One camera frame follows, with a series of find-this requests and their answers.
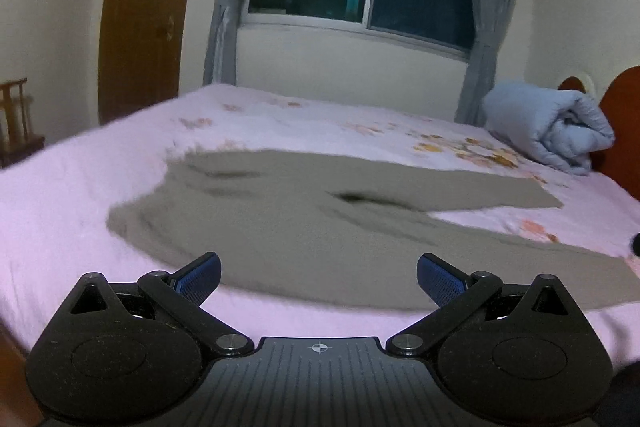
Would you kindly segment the brown wooden door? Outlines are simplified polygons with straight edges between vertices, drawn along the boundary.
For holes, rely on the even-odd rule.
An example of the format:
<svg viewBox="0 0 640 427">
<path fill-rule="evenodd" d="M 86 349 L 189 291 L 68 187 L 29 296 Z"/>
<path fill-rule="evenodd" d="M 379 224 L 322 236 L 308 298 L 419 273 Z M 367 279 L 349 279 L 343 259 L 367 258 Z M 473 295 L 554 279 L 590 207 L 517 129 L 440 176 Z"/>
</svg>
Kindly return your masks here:
<svg viewBox="0 0 640 427">
<path fill-rule="evenodd" d="M 99 123 L 179 92 L 186 0 L 104 0 L 98 63 Z"/>
</svg>

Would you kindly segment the pink floral bed sheet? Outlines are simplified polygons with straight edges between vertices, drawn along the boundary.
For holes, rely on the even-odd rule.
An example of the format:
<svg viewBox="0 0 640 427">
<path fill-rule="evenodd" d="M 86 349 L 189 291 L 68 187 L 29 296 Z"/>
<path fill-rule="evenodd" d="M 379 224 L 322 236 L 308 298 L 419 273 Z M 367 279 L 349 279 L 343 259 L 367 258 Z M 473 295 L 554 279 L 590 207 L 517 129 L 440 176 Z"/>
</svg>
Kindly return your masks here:
<svg viewBox="0 0 640 427">
<path fill-rule="evenodd" d="M 639 356 L 639 204 L 484 130 L 224 86 L 76 135 L 1 175 L 1 322 L 32 347 L 77 277 L 215 251 L 206 309 L 252 337 L 386 337 L 433 308 L 425 251 L 561 277 L 613 361 Z"/>
</svg>

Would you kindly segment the folded light blue quilt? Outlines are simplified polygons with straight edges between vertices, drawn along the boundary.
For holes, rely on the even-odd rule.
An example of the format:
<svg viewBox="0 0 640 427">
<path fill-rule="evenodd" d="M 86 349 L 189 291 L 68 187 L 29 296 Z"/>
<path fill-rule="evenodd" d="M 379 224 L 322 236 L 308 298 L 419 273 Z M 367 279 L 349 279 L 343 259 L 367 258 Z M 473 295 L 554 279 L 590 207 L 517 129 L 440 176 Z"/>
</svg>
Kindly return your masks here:
<svg viewBox="0 0 640 427">
<path fill-rule="evenodd" d="M 615 133 L 590 95 L 529 83 L 499 83 L 482 101 L 485 128 L 539 164 L 576 176 L 590 155 L 614 145 Z"/>
</svg>

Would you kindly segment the wooden chair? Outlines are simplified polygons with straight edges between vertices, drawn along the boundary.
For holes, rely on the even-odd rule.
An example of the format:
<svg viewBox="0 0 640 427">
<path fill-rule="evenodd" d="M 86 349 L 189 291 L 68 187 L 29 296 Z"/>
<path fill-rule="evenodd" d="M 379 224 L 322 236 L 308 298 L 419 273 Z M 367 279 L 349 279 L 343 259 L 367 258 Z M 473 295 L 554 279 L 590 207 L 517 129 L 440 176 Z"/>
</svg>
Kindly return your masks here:
<svg viewBox="0 0 640 427">
<path fill-rule="evenodd" d="M 8 168 L 44 149 L 46 139 L 32 130 L 27 78 L 1 83 L 1 168 Z"/>
</svg>

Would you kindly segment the grey pants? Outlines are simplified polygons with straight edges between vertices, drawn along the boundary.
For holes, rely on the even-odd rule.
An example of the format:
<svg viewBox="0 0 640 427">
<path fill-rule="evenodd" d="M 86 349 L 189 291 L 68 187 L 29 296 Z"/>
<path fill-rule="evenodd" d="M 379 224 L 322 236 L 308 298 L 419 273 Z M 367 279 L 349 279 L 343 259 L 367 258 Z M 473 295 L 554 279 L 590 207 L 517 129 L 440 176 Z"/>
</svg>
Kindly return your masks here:
<svg viewBox="0 0 640 427">
<path fill-rule="evenodd" d="M 229 286 L 344 307 L 431 308 L 416 281 L 425 253 L 509 283 L 552 273 L 586 310 L 637 300 L 639 281 L 622 260 L 438 219 L 557 205 L 527 179 L 262 150 L 174 161 L 151 194 L 113 208 L 107 225 L 173 267 L 213 251 Z"/>
</svg>

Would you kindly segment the red wooden headboard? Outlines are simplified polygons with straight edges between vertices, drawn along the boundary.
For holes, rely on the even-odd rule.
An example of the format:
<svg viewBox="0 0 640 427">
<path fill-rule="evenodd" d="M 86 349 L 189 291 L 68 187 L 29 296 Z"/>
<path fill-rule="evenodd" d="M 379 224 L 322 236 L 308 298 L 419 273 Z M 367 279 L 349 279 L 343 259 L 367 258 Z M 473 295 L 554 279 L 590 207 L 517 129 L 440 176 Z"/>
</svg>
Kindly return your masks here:
<svg viewBox="0 0 640 427">
<path fill-rule="evenodd" d="M 590 155 L 591 167 L 631 197 L 640 195 L 640 66 L 624 70 L 599 104 L 614 133 L 614 145 Z"/>
</svg>

